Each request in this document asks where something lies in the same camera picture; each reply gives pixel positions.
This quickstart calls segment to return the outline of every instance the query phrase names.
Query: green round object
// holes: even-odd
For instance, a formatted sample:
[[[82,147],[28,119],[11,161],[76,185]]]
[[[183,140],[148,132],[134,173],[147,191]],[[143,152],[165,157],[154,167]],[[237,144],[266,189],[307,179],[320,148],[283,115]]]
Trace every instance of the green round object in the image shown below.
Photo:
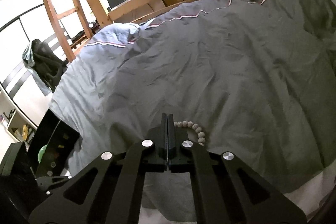
[[[38,155],[37,155],[37,160],[39,161],[39,164],[41,163],[41,160],[42,160],[42,157],[43,157],[43,154],[44,154],[46,148],[47,148],[47,145],[43,146],[43,147],[40,149],[40,151],[39,151],[39,153],[38,153]]]

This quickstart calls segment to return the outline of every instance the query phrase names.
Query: ladder rung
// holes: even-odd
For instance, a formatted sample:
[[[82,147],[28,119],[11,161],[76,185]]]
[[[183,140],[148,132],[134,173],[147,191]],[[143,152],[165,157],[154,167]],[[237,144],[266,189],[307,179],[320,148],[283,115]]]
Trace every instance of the ladder rung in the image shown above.
[[[67,10],[59,15],[57,15],[58,19],[62,19],[63,17],[67,17],[68,15],[71,15],[73,13],[77,12],[77,8],[72,8],[70,10]]]

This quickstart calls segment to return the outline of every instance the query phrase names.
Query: silver screw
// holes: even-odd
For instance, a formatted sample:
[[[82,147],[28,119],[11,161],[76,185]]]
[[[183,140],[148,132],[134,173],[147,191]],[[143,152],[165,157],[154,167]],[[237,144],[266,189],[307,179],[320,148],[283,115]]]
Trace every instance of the silver screw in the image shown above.
[[[112,153],[111,152],[104,152],[103,154],[101,154],[101,158],[103,160],[109,160],[110,158],[112,158]]]
[[[225,152],[223,158],[226,160],[232,160],[235,156],[231,152]]]
[[[184,146],[184,147],[192,147],[193,146],[193,142],[192,141],[184,141],[183,143],[182,143],[182,145]]]
[[[153,142],[151,140],[144,140],[142,142],[142,146],[144,146],[144,147],[150,147],[152,145],[153,145]]]

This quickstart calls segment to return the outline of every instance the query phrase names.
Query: bead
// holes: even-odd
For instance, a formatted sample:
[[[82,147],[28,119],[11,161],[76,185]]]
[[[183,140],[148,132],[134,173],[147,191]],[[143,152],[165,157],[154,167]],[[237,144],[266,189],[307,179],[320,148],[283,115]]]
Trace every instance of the bead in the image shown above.
[[[195,132],[196,132],[197,134],[200,133],[200,132],[202,132],[202,128],[201,128],[201,127],[196,128],[196,129],[195,129]]]
[[[205,133],[204,133],[204,132],[200,132],[200,133],[197,134],[197,137],[198,137],[198,138],[202,138],[202,137],[204,137],[204,136],[205,136]]]

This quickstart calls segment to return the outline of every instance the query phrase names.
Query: gray bedsheet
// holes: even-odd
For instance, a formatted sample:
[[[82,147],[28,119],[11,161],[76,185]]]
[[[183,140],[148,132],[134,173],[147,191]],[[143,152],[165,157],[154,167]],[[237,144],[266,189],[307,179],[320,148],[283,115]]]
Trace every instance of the gray bedsheet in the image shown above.
[[[335,15],[330,0],[200,0],[128,39],[93,39],[50,105],[81,134],[69,171],[126,151],[166,112],[294,191],[336,158]],[[169,220],[196,220],[185,174],[147,175],[144,195]]]

